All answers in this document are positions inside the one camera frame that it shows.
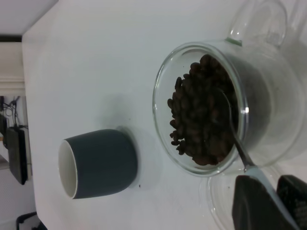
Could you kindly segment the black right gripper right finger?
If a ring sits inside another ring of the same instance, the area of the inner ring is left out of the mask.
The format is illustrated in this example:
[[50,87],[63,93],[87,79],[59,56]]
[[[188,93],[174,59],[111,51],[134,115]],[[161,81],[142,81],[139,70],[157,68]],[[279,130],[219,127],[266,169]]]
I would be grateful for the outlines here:
[[301,230],[307,229],[307,183],[293,175],[282,175],[276,190]]

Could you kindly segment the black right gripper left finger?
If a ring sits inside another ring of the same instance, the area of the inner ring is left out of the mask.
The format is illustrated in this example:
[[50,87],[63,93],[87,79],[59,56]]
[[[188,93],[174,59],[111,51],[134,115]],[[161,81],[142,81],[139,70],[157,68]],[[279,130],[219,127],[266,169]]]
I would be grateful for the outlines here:
[[236,230],[293,230],[265,187],[250,176],[236,178],[232,206]]

